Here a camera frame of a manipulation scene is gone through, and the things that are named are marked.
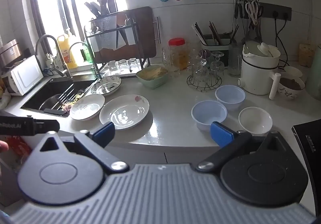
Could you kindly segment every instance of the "white countertop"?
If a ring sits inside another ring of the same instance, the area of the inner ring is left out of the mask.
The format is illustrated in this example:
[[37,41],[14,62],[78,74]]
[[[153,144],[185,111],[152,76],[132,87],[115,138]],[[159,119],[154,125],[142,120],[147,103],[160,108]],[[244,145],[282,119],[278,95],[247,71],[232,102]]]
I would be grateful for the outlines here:
[[[299,68],[303,73],[306,72],[305,67],[300,66]],[[227,75],[227,71],[225,74],[222,84],[236,85],[237,78]],[[107,96],[106,102],[121,95],[139,94],[148,99],[150,112],[134,128],[117,130],[110,145],[157,152],[202,151],[217,146],[209,133],[199,131],[191,117],[191,109],[197,102],[216,99],[215,91],[199,92],[191,89],[186,83],[187,76],[188,73],[183,72],[178,78],[173,78],[154,90],[145,88],[136,78],[123,79],[120,89]],[[35,119],[56,119],[60,123],[60,129],[69,133],[75,133],[82,129],[94,130],[101,125],[99,116],[79,122],[72,120],[70,117],[61,118],[20,109],[49,79],[43,79],[26,96],[13,97],[5,110],[16,116],[31,115]],[[312,98],[306,91],[294,101],[284,100],[278,94],[274,100],[270,100],[268,95],[256,96],[246,92],[246,99],[240,109],[229,112],[223,124],[234,131],[241,130],[238,115],[241,109],[248,106],[261,107],[271,115],[273,119],[272,129],[283,135],[300,161],[305,165],[291,128],[296,124],[320,119],[321,102]],[[302,203],[311,212],[314,212],[310,182]]]

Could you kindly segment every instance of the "stainless steel container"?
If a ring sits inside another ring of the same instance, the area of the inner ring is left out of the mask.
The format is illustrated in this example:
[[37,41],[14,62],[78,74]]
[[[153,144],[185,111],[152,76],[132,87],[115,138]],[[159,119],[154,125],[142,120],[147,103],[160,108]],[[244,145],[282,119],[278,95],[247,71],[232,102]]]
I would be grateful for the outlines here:
[[0,67],[4,68],[21,56],[17,41],[14,39],[0,48]]

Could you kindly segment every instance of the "black sink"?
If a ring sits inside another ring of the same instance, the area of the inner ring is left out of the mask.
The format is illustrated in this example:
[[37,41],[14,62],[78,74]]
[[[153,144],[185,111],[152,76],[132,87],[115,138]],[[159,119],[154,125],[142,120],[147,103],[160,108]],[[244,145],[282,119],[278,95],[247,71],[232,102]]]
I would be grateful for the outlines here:
[[85,90],[96,80],[94,75],[78,75],[72,80],[67,77],[54,78],[48,81],[36,92],[21,108],[34,112],[47,113],[56,116],[68,117],[68,112],[61,111],[61,105],[41,105],[53,96],[57,96],[62,103],[71,101],[79,92]]

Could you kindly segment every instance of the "white microwave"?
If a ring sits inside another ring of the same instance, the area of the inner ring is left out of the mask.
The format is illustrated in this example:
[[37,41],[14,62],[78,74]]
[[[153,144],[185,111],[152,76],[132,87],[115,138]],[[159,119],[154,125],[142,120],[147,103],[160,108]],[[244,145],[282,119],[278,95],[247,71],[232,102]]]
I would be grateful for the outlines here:
[[34,55],[2,75],[4,85],[12,96],[23,96],[42,78],[43,74]]

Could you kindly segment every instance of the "gray ribbed surface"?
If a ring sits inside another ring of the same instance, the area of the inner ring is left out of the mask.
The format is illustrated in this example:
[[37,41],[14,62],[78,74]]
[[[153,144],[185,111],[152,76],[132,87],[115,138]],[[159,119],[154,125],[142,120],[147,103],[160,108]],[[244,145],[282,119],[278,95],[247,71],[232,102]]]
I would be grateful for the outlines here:
[[261,209],[243,204],[221,188],[217,177],[188,164],[136,165],[112,175],[101,191],[79,204],[43,208],[26,204],[17,224],[308,224],[314,217],[298,204]]

